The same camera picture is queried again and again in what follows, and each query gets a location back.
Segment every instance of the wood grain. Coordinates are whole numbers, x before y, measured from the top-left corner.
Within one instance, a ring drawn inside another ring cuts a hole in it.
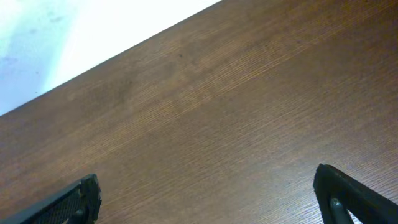
[[[398,203],[397,3],[224,0],[0,117],[0,218],[94,172],[98,223],[321,223],[321,162]]]

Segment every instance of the tabletop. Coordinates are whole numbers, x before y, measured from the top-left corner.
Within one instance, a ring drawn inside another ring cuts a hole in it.
[[[0,218],[96,173],[98,223],[321,223],[319,163],[398,203],[397,10],[224,0],[105,61],[0,117]]]

